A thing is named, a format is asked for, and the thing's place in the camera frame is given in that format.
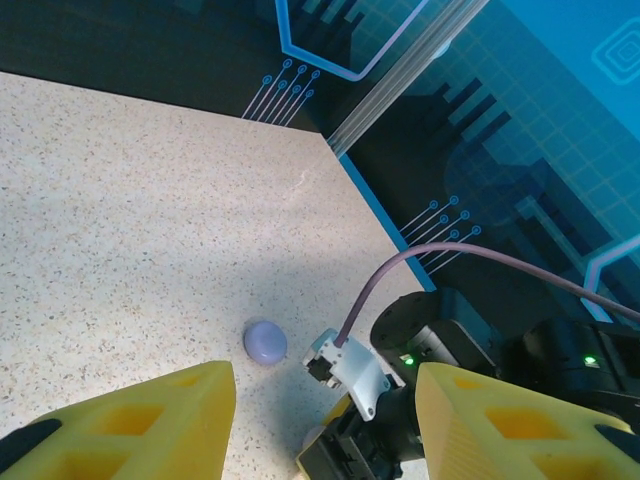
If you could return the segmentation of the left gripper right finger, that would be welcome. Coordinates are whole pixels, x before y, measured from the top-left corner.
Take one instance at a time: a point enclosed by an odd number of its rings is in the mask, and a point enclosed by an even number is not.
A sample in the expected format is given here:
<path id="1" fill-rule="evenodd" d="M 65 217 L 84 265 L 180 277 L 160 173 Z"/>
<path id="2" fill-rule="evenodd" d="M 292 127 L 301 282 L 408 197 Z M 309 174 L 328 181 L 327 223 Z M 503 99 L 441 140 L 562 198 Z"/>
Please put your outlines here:
<path id="1" fill-rule="evenodd" d="M 432 479 L 636 479 L 624 421 L 488 376 L 423 363 L 416 416 Z"/>

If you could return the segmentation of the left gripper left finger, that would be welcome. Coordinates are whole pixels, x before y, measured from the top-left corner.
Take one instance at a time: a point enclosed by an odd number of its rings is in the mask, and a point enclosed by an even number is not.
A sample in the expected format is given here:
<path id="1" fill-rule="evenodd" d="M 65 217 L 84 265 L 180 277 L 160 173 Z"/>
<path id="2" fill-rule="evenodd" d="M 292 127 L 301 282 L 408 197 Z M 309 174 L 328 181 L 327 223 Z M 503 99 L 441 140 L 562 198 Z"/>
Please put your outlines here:
<path id="1" fill-rule="evenodd" d="M 1 440 L 4 479 L 219 479 L 236 406 L 210 361 L 51 411 Z"/>

